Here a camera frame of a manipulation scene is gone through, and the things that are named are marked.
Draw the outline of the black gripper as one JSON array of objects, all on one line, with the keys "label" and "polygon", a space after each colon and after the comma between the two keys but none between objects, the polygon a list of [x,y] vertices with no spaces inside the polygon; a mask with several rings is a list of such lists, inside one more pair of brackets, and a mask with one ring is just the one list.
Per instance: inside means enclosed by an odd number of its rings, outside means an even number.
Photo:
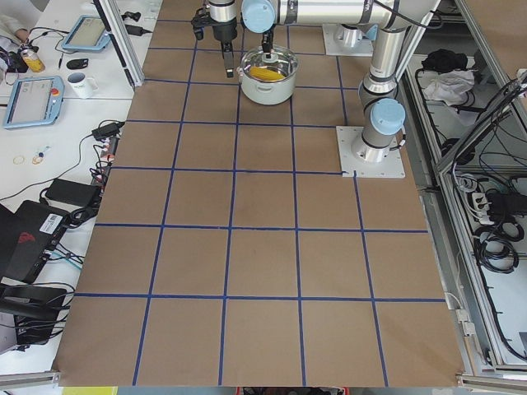
[{"label": "black gripper", "polygon": [[[211,17],[210,11],[206,7],[199,8],[191,20],[196,40],[202,40],[204,37],[204,28],[212,27],[214,38],[221,42],[222,57],[226,77],[234,77],[234,53],[232,40],[237,37],[236,18],[229,21],[216,21]],[[273,32],[265,31],[262,35],[262,50],[266,58],[270,58],[273,51]]]}]

